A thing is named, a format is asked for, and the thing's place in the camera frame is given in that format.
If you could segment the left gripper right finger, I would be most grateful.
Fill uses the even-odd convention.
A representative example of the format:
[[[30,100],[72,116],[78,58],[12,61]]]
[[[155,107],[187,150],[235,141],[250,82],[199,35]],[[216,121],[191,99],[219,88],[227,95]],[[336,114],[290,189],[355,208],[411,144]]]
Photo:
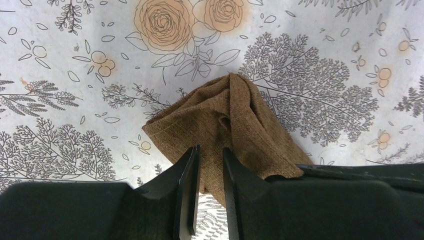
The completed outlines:
[[[421,240],[424,166],[304,165],[265,179],[223,151],[231,240]]]

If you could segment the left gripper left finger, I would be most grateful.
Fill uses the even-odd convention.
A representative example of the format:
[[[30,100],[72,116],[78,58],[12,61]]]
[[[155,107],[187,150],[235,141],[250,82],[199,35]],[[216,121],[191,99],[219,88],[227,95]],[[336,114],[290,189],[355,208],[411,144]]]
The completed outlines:
[[[0,196],[3,240],[189,240],[200,147],[138,188],[125,182],[14,184]]]

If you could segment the brown cloth napkin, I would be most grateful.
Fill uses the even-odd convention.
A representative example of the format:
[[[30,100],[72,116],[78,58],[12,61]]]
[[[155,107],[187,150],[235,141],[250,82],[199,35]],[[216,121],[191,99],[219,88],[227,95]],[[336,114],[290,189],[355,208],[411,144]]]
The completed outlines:
[[[265,179],[303,175],[312,161],[265,103],[259,89],[240,74],[229,73],[194,89],[157,113],[142,127],[173,164],[190,147],[201,148],[199,189],[225,205],[223,150]]]

